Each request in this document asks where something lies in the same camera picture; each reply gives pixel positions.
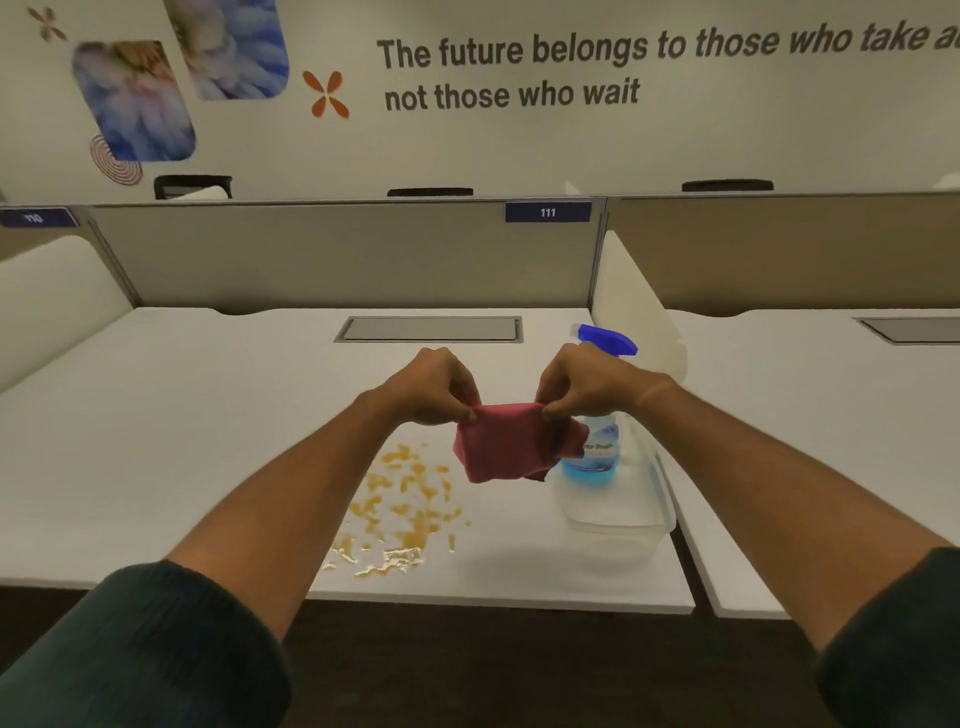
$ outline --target person's left hand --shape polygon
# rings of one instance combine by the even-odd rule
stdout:
[[[473,375],[450,349],[421,349],[380,386],[401,422],[442,425],[472,422],[480,395]]]

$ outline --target transparent plastic tub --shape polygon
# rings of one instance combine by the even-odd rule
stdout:
[[[649,558],[677,525],[656,443],[618,412],[620,459],[612,477],[574,477],[558,466],[549,483],[566,516],[570,556],[593,569]]]

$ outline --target dark floor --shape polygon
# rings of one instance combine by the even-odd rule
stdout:
[[[692,575],[692,617],[307,602],[285,728],[835,726],[796,625],[717,619]],[[0,670],[80,596],[0,589]]]

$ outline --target red cloth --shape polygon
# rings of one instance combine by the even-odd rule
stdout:
[[[481,404],[476,422],[457,425],[453,451],[471,483],[543,480],[565,457],[580,457],[589,428],[566,418],[548,423],[542,404]]]

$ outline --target desk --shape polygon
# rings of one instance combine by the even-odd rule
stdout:
[[[89,587],[127,564],[161,558],[245,477],[413,358],[419,345],[333,343],[348,315],[377,313],[477,311],[229,317],[139,308],[0,395],[0,581]],[[522,344],[450,345],[489,403],[529,401],[571,325],[590,320],[586,309],[485,313],[521,315],[524,335]],[[341,552],[331,551],[311,597],[692,610],[669,538],[629,572],[583,573],[564,559],[565,526],[548,487],[467,483],[454,434],[453,425],[397,431],[372,470],[384,480],[361,484]],[[416,479],[400,492],[418,464],[432,497]],[[405,517],[394,513],[404,504]],[[438,530],[423,563],[357,576],[384,566],[384,549],[401,545],[418,509],[439,514],[429,519]],[[368,531],[371,514],[381,522]]]
[[[960,347],[893,346],[857,316],[951,310],[671,311],[687,344],[687,388],[820,459],[960,543]],[[714,611],[786,618],[683,470],[663,464]]]

